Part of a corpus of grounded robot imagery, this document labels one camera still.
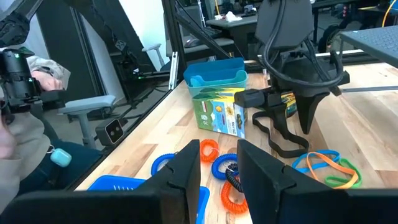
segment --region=green rubber band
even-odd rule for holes
[[[362,184],[362,175],[359,172],[359,170],[354,165],[352,165],[352,163],[350,163],[349,160],[347,160],[347,159],[340,159],[340,161],[338,161],[338,163],[343,167],[347,167],[347,168],[355,170],[355,172],[358,175],[358,180],[355,182],[355,184],[352,186],[352,188],[360,187]],[[341,185],[347,184],[349,181],[350,181],[349,179],[335,177],[335,176],[328,176],[325,178],[325,184],[329,187],[339,187]]]

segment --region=wooden tabletop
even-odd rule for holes
[[[385,63],[345,69],[351,74],[351,83],[344,88],[398,84],[398,70]],[[264,75],[250,74],[248,87],[266,87]],[[295,159],[280,158],[270,149],[266,135],[251,124],[251,115],[256,111],[254,108],[248,109],[246,139],[286,164],[291,164]],[[262,123],[271,127],[269,119],[264,118]],[[398,187],[398,91],[328,96],[318,106],[309,135],[302,134],[297,115],[289,118],[288,124],[291,132],[310,142],[311,151],[332,149],[349,159],[362,173],[362,187]],[[271,130],[272,139],[283,149],[297,147],[283,140],[275,129]],[[222,154],[236,153],[237,137],[197,128],[191,97],[185,82],[182,82],[77,190],[87,189],[105,174],[147,179],[156,158],[181,150],[192,139],[214,139],[218,141]],[[201,185],[208,187],[211,192],[205,223],[251,223],[249,213],[235,216],[224,209],[220,200],[223,182],[215,179],[210,169],[210,164],[201,164]],[[331,174],[343,176],[330,167],[319,169],[316,173],[320,179]],[[236,192],[231,196],[240,200],[242,197]]]

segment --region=blue coiled keychain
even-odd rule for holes
[[[157,158],[154,161],[154,163],[152,164],[152,167],[150,168],[150,174],[155,175],[157,173],[157,169],[159,168],[159,165],[165,160],[173,159],[174,156],[175,156],[174,153],[168,153],[168,154],[164,154],[163,156],[159,156],[159,158]]]
[[[332,159],[333,162],[338,162],[338,161],[340,160],[340,153],[337,152],[337,151],[327,150],[327,149],[326,149],[326,150],[318,150],[318,151],[316,151],[316,152],[317,152],[317,153],[320,153],[320,154],[324,154],[324,155],[333,155],[333,156],[335,156],[335,157]],[[308,153],[301,155],[298,159],[296,159],[296,160],[293,162],[292,167],[293,167],[295,170],[297,170],[297,171],[299,171],[299,172],[302,172],[302,173],[305,173],[305,172],[309,172],[309,171],[310,171],[310,169],[309,169],[308,167],[296,168],[297,165],[301,162],[301,160],[307,157],[307,154],[308,154]],[[316,170],[316,169],[319,169],[319,168],[322,168],[322,167],[327,167],[327,166],[328,166],[328,164],[327,164],[326,162],[320,162],[320,163],[318,163],[318,164],[313,164],[313,165],[312,165],[312,169],[313,169],[313,170]]]
[[[214,177],[216,177],[219,180],[226,180],[226,176],[224,172],[220,172],[218,168],[220,165],[225,162],[225,161],[238,161],[238,157],[236,154],[225,154],[220,157],[218,157],[213,164],[211,165],[211,173],[213,174]],[[233,175],[236,176],[238,175],[239,172],[233,172]]]

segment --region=cardboard box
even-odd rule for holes
[[[246,108],[234,104],[234,94],[244,88],[204,88],[193,97],[198,127],[244,138]]]

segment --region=orange rubber band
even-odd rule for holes
[[[308,165],[308,168],[310,169],[310,172],[313,175],[313,178],[315,180],[319,181],[319,179],[318,179],[317,175],[314,173],[314,171],[312,169],[312,166],[311,166],[311,163],[310,163],[309,155],[311,155],[311,154],[314,154],[314,155],[318,156],[319,158],[321,158],[322,160],[327,162],[333,168],[335,168],[335,169],[337,169],[339,171],[342,171],[345,174],[352,175],[351,180],[349,180],[346,184],[334,187],[334,189],[348,189],[348,188],[352,187],[355,184],[355,182],[359,179],[358,174],[356,173],[355,170],[347,168],[347,167],[343,167],[343,166],[335,163],[333,160],[329,159],[329,157],[327,157],[327,156],[325,156],[323,154],[320,154],[320,153],[317,153],[317,152],[309,152],[307,154],[307,165]]]
[[[209,155],[205,154],[206,146],[212,148]],[[212,139],[205,139],[200,143],[200,160],[203,162],[214,162],[218,157],[218,143]]]
[[[234,203],[229,199],[229,193],[231,191],[232,185],[226,181],[224,183],[223,189],[221,190],[221,202],[228,211],[235,214],[242,214],[249,210],[248,202],[246,199],[243,200],[243,203],[238,204]]]

